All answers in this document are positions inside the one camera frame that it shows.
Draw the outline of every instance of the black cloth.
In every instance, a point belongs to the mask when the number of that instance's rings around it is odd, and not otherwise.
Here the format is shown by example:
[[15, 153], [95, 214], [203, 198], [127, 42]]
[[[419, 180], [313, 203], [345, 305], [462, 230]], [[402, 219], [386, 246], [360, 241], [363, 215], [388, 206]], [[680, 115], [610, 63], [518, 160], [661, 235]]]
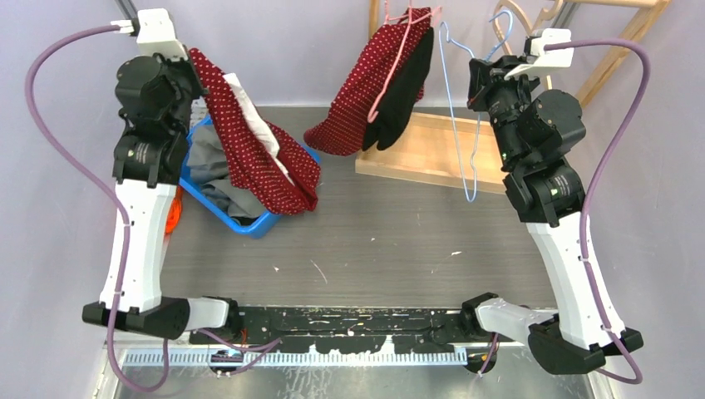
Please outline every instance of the black cloth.
[[387, 92], [377, 105], [377, 118], [367, 123], [362, 149], [367, 150], [377, 142], [378, 150], [386, 150], [397, 142], [412, 117], [417, 95], [431, 69], [433, 53], [433, 28], [430, 27], [409, 56], [397, 76], [389, 82]]

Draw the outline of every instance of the wooden rack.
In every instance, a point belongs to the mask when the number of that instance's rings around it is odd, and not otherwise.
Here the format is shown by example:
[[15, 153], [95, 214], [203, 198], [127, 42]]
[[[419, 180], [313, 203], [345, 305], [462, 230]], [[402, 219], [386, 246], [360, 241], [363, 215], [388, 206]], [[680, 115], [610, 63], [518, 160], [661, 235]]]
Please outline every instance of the wooden rack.
[[[499, 12], [503, 7], [510, 9], [528, 34], [542, 27], [558, 15], [560, 8], [567, 2], [601, 4], [605, 6], [636, 7], [638, 10], [620, 37], [640, 41], [649, 28], [656, 22], [670, 0], [554, 0], [550, 8], [542, 8], [539, 16], [530, 23], [526, 12], [514, 0], [500, 0], [495, 8]], [[372, 37], [379, 27], [379, 0], [370, 1], [369, 36]], [[504, 33], [495, 20], [495, 34], [501, 40]], [[510, 46], [505, 43], [503, 49], [511, 54]], [[586, 107], [614, 74], [629, 50], [613, 47], [593, 70], [591, 75], [578, 90], [577, 98]], [[545, 81], [550, 87], [550, 77]], [[456, 118], [456, 126], [461, 143], [463, 158], [469, 160], [475, 140], [477, 124], [475, 121]], [[478, 190], [490, 193], [503, 193], [504, 173], [500, 172], [501, 160], [494, 134], [487, 123], [481, 123], [480, 141], [475, 165], [478, 174]], [[462, 187], [460, 167], [456, 154], [456, 145], [450, 118], [414, 112], [402, 137], [391, 148], [378, 151], [374, 147], [361, 151], [355, 159], [355, 171], [364, 175], [375, 175], [393, 179], [411, 180], [432, 185]], [[472, 184], [472, 171], [469, 162], [465, 165], [466, 178]]]

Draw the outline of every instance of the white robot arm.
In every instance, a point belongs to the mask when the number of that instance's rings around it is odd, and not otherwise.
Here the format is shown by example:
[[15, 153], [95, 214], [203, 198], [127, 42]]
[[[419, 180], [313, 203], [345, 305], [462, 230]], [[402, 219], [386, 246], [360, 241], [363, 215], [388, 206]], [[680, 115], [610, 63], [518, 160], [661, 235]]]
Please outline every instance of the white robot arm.
[[597, 291], [612, 324], [602, 323], [581, 259], [579, 222], [584, 190], [565, 154], [585, 136], [582, 109], [571, 95], [541, 92], [531, 100], [539, 78], [569, 67], [573, 49], [545, 51], [570, 41], [566, 29], [544, 29], [526, 41], [521, 57], [496, 62], [473, 59], [468, 108], [490, 114], [502, 159], [506, 194], [526, 224], [548, 272], [558, 313], [537, 312], [506, 302], [492, 293], [463, 304], [470, 329], [499, 333], [527, 345], [539, 364], [554, 374], [585, 374], [619, 352], [609, 333], [632, 352], [643, 346], [641, 334], [624, 326], [607, 294], [587, 245]]
[[[235, 301], [167, 298], [160, 287], [168, 244], [166, 220], [188, 150], [190, 106], [205, 90], [165, 9], [141, 10], [135, 21], [113, 24], [121, 27], [120, 33], [137, 36], [141, 53], [117, 73], [116, 95], [126, 128], [115, 148], [113, 176], [117, 197], [131, 221], [130, 252], [117, 309], [124, 317], [117, 318], [117, 328], [171, 339], [185, 331], [211, 328], [225, 338], [237, 337], [241, 321]], [[107, 323], [122, 242], [118, 214], [110, 271], [99, 301], [83, 309], [87, 323]]]

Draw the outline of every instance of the gray table surface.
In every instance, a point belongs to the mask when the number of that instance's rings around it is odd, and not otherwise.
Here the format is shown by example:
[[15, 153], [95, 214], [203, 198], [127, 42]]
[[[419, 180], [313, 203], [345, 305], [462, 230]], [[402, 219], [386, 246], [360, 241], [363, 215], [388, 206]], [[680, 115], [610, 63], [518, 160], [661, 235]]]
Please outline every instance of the gray table surface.
[[[296, 139], [327, 111], [260, 109]], [[468, 204], [459, 189], [358, 175], [353, 156], [322, 154], [321, 166], [315, 212], [282, 218], [260, 240], [233, 233], [186, 195], [161, 274], [164, 295], [457, 308], [489, 291], [555, 306], [538, 250], [504, 195], [479, 193]]]

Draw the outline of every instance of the wire hanger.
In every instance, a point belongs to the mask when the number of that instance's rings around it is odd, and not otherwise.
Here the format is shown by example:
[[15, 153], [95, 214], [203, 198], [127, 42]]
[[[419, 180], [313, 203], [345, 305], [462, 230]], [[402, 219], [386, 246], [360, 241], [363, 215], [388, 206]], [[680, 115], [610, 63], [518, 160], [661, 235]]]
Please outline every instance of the wire hanger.
[[402, 20], [404, 18], [408, 17], [408, 22], [407, 22], [407, 29], [404, 32], [404, 37], [402, 38], [402, 44], [399, 46], [399, 51], [397, 52], [397, 57], [394, 59], [394, 62], [392, 64], [392, 68], [390, 69], [389, 73], [387, 74], [387, 79], [384, 81], [384, 85], [382, 86], [382, 90], [380, 93], [377, 95], [377, 98], [375, 99], [374, 103], [372, 103], [372, 107], [370, 108], [370, 111], [367, 113], [367, 122], [372, 123], [374, 122], [375, 119], [377, 119], [377, 106], [379, 105], [379, 101], [382, 100], [382, 97], [384, 96], [384, 93], [387, 92], [387, 87], [389, 86], [389, 82], [392, 80], [392, 75], [394, 74], [394, 70], [397, 69], [397, 65], [399, 64], [399, 60], [402, 58], [402, 51], [404, 50], [404, 44], [407, 42], [407, 37], [409, 36], [409, 32], [412, 29], [412, 25], [418, 22], [421, 22], [425, 20], [426, 18], [431, 18], [434, 17], [437, 13], [439, 13], [442, 10], [442, 7], [436, 7], [431, 12], [428, 14], [424, 15], [423, 17], [419, 17], [417, 19], [413, 19], [412, 15], [412, 0], [409, 0], [409, 5], [407, 9], [407, 13], [402, 15], [401, 17], [396, 17], [396, 18], [390, 18], [389, 17], [389, 1], [384, 0], [384, 23], [388, 23], [389, 21], [394, 21], [394, 20]]
[[490, 18], [490, 22], [495, 21], [501, 15], [506, 15], [507, 17], [509, 17], [509, 26], [507, 27], [507, 34], [504, 36], [501, 42], [497, 43], [494, 47], [492, 47], [492, 50], [490, 50], [490, 54], [487, 54], [487, 57], [485, 57], [485, 61], [489, 61], [490, 58], [495, 55], [495, 52], [497, 52], [497, 50], [499, 50], [500, 47], [505, 44], [505, 42], [509, 38], [509, 35], [511, 34], [512, 28], [514, 27], [514, 13], [507, 10], [506, 8], [503, 8], [502, 11], [498, 12], [494, 17]]
[[[513, 27], [513, 21], [514, 21], [514, 15], [507, 11], [507, 10], [502, 10], [501, 12], [498, 12], [492, 19], [490, 19], [490, 22], [494, 21], [497, 19], [500, 15], [502, 14], [508, 14], [509, 15], [509, 28], [507, 29], [507, 34], [505, 35], [505, 38], [502, 42], [497, 44], [490, 50], [490, 54], [485, 58], [485, 60], [489, 60], [492, 55], [495, 54], [498, 48], [501, 47], [502, 44], [506, 41], [506, 38], [509, 37], [511, 34], [511, 29]], [[462, 153], [461, 153], [461, 144], [460, 144], [460, 138], [458, 137], [458, 128], [456, 126], [456, 116], [455, 112], [453, 111], [453, 100], [451, 96], [451, 85], [448, 81], [448, 70], [446, 68], [446, 55], [443, 52], [443, 36], [441, 35], [441, 29], [442, 28], [446, 29], [446, 43], [451, 43], [459, 48], [462, 48], [463, 50], [467, 51], [470, 54], [470, 58], [475, 58], [475, 53], [469, 48], [466, 47], [456, 40], [451, 38], [451, 29], [448, 27], [447, 22], [441, 22], [441, 25], [438, 27], [438, 48], [439, 51], [441, 52], [441, 64], [443, 65], [443, 77], [446, 80], [446, 94], [448, 95], [448, 108], [451, 113], [451, 123], [453, 125], [453, 138], [456, 141], [456, 150], [458, 154], [458, 165], [460, 166], [461, 169], [461, 179], [463, 183], [463, 190], [465, 191], [465, 199], [467, 200], [468, 203], [472, 204], [475, 202], [477, 199], [477, 167], [475, 166], [475, 155], [477, 155], [477, 147], [480, 144], [480, 122], [481, 122], [481, 116], [478, 114], [477, 116], [477, 125], [475, 129], [475, 144], [472, 147], [472, 154], [470, 155], [470, 167], [472, 168], [472, 196], [470, 196], [470, 193], [468, 193], [467, 190], [467, 181], [465, 177], [465, 166], [463, 166], [463, 160], [462, 160]]]

